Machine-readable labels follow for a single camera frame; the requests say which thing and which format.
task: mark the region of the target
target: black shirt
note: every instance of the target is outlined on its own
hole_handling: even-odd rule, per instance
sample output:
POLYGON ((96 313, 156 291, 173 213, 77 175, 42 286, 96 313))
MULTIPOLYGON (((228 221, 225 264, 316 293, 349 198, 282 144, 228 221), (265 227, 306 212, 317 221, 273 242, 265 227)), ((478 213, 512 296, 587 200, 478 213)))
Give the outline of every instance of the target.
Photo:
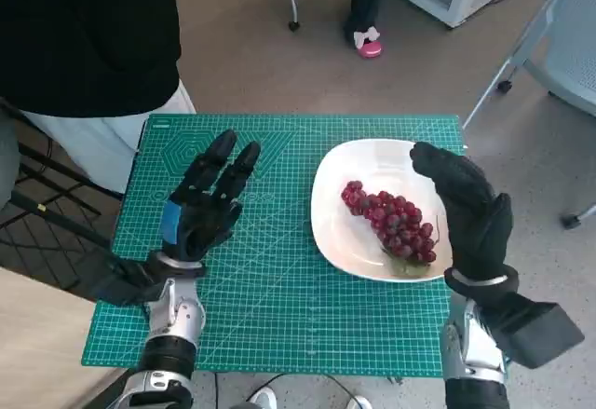
POLYGON ((176 0, 0 0, 0 97, 33 113, 108 117, 178 87, 176 0))

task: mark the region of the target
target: red grape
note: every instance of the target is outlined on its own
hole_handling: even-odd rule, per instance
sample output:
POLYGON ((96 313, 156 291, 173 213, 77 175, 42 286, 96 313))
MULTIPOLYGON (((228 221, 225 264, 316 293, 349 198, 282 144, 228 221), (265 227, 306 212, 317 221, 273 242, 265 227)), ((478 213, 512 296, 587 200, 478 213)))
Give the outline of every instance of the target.
POLYGON ((349 183, 347 183, 345 188, 349 188, 353 192, 355 192, 356 190, 361 190, 362 182, 361 181, 350 181, 349 183))
POLYGON ((391 201, 389 201, 388 204, 385 205, 385 214, 387 215, 394 215, 396 212, 396 208, 395 206, 391 203, 391 201))
POLYGON ((345 188, 344 191, 342 192, 342 200, 344 202, 347 202, 347 199, 350 198, 351 195, 352 195, 352 192, 350 192, 347 188, 345 188))
POLYGON ((415 215, 416 214, 416 206, 413 205, 413 202, 406 202, 405 206, 403 206, 403 210, 408 214, 408 215, 415 215))
POLYGON ((420 226, 420 230, 418 231, 418 234, 420 234, 420 237, 422 237, 423 239, 429 239, 430 236, 432 235, 432 229, 433 229, 433 226, 431 223, 424 223, 423 225, 420 226))
POLYGON ((413 234, 409 230, 401 230, 398 233, 398 236, 400 237, 401 242, 409 244, 410 241, 412 240, 413 234))
POLYGON ((437 260, 437 255, 433 251, 424 252, 424 260, 427 263, 432 263, 437 260))
POLYGON ((376 236, 381 240, 381 242, 383 244, 385 244, 388 241, 388 235, 386 232, 379 230, 376 234, 376 236))
POLYGON ((422 248, 422 243, 424 241, 422 240, 422 237, 418 237, 417 235, 412 237, 412 240, 410 240, 410 247, 412 248, 412 250, 414 252, 419 252, 420 248, 422 248))
POLYGON ((401 246, 400 237, 390 237, 387 246, 389 246, 391 249, 401 246))
POLYGON ((356 207, 359 205, 360 195, 358 193, 352 193, 347 199, 347 205, 356 207))
POLYGON ((373 212, 374 209, 372 207, 364 209, 364 218, 366 218, 367 220, 371 220, 373 218, 373 212))
POLYGON ((383 201, 381 201, 381 199, 376 195, 370 194, 368 198, 371 202, 371 207, 381 207, 383 204, 383 201))
POLYGON ((413 253, 412 248, 407 244, 400 245, 398 248, 395 249, 395 251, 392 252, 401 258, 408 258, 413 253))
POLYGON ((397 227, 400 224, 400 218, 398 215, 387 216, 386 223, 390 227, 397 227))
POLYGON ((403 209, 406 205, 406 202, 406 198, 404 198, 403 196, 395 197, 395 199, 393 200, 393 203, 398 209, 403 209))
POLYGON ((432 239, 424 239, 422 241, 422 246, 420 247, 420 252, 430 252, 434 247, 435 242, 432 239))
POLYGON ((369 197, 366 196, 366 193, 362 192, 362 194, 364 196, 360 200, 360 207, 364 210, 369 209, 371 207, 371 200, 369 199, 369 197))
POLYGON ((374 209, 374 211, 372 211, 372 218, 374 219, 374 221, 385 220, 385 211, 381 208, 374 209))
POLYGON ((422 212, 415 208, 412 213, 408 213, 408 223, 420 223, 422 221, 422 212))
POLYGON ((371 227, 374 233, 377 233, 379 230, 383 229, 383 221, 371 221, 371 227))
POLYGON ((392 195, 391 195, 391 194, 389 194, 388 192, 386 192, 385 190, 381 190, 377 196, 378 196, 378 197, 379 197, 379 199, 381 199, 383 202, 388 202, 388 201, 389 201, 389 197, 392 197, 392 195))
POLYGON ((434 227, 422 224, 422 212, 401 195, 394 197, 382 190, 367 195, 361 181, 350 181, 341 198, 355 216, 364 215, 383 246, 394 255, 418 263, 432 263, 437 255, 430 238, 434 227))

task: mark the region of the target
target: shoe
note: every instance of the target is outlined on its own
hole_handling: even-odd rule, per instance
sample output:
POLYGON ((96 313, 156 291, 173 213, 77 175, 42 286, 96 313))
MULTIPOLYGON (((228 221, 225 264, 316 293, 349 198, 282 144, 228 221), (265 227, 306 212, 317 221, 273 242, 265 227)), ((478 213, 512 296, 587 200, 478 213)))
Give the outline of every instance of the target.
POLYGON ((251 402, 263 409, 278 409, 278 399, 271 388, 259 389, 251 398, 251 402))
POLYGON ((358 400, 358 402, 360 403, 360 406, 358 406, 358 402, 355 402, 354 399, 351 399, 347 403, 347 406, 345 407, 345 409, 360 409, 361 406, 362 406, 362 409, 373 409, 373 405, 371 404, 371 402, 369 402, 362 395, 355 395, 354 397, 356 398, 356 400, 358 400))
POLYGON ((354 32, 354 46, 362 58, 376 58, 383 53, 380 36, 374 27, 369 27, 365 33, 354 32))

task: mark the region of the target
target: grid lines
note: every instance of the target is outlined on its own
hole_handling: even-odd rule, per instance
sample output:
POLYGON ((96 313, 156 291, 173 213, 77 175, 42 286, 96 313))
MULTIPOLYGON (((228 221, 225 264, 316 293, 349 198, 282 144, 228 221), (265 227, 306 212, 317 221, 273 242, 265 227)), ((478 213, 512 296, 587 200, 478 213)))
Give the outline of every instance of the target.
MULTIPOLYGON (((439 376, 442 280, 383 283, 331 266, 310 227, 319 162, 364 138, 427 141, 463 153, 455 116, 151 116, 118 219, 113 251, 143 261, 159 247, 163 203, 198 150, 228 128, 235 154, 263 145, 235 235, 205 259, 207 310, 196 368, 213 371, 439 376)), ((96 306, 84 365, 134 367, 147 324, 137 307, 96 306)))

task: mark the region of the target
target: white sneaker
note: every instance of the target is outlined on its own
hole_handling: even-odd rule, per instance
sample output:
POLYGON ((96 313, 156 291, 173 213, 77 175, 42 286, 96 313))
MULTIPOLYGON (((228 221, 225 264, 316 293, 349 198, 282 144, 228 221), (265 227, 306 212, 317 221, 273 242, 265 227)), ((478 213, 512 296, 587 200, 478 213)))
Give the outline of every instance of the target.
POLYGON ((360 403, 360 406, 358 406, 358 402, 355 402, 354 399, 351 399, 348 402, 345 409, 360 409, 361 406, 362 406, 362 409, 373 409, 373 405, 371 404, 371 402, 369 402, 362 395, 355 395, 355 398, 360 403))
POLYGON ((263 409, 278 409, 278 399, 271 388, 260 389, 251 398, 251 402, 257 406, 261 406, 263 409))

